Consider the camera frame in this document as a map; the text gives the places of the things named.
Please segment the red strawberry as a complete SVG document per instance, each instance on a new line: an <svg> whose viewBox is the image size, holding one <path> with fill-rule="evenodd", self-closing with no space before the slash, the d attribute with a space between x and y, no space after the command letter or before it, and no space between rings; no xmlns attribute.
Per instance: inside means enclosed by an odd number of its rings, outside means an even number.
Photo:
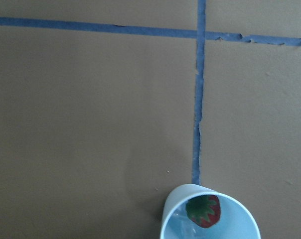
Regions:
<svg viewBox="0 0 301 239"><path fill-rule="evenodd" d="M187 217L201 228L210 228L220 221L221 206L216 195L201 195L189 199L185 209Z"/></svg>

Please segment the light blue plastic cup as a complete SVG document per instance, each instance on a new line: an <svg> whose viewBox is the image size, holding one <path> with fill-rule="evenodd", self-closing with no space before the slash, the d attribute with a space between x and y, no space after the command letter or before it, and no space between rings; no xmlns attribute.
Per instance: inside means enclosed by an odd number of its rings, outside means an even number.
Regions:
<svg viewBox="0 0 301 239"><path fill-rule="evenodd" d="M186 204L199 196L216 196L221 215L217 223L203 228L188 218ZM236 199L196 184L178 186L168 195L162 215L161 239L260 239L251 213Z"/></svg>

